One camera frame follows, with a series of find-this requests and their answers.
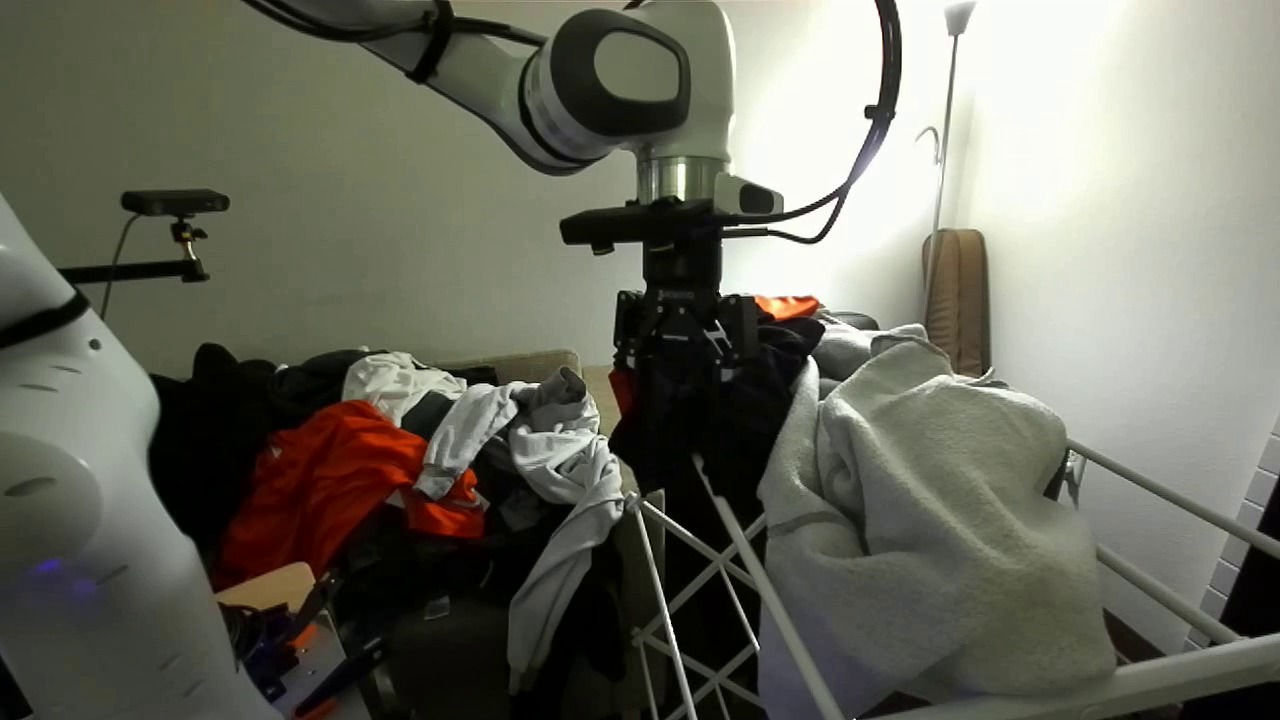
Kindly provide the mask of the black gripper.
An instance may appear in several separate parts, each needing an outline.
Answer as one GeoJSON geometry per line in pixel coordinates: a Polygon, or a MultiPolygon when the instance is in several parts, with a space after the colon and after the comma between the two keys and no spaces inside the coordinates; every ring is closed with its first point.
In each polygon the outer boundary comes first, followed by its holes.
{"type": "Polygon", "coordinates": [[[642,287],[647,291],[715,291],[718,244],[715,241],[647,241],[642,287]]]}

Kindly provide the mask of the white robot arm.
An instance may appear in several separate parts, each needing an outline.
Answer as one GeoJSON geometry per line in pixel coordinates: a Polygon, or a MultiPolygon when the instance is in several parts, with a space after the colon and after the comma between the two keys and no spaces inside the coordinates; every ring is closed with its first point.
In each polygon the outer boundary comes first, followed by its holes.
{"type": "MultiPolygon", "coordinates": [[[[565,177],[628,148],[636,200],[573,244],[660,244],[776,200],[727,172],[737,51],[715,0],[586,7],[550,34],[448,0],[249,0],[360,43],[565,177]]],[[[149,472],[149,370],[0,206],[0,684],[4,720],[279,720],[231,650],[196,542],[149,472]]]]}

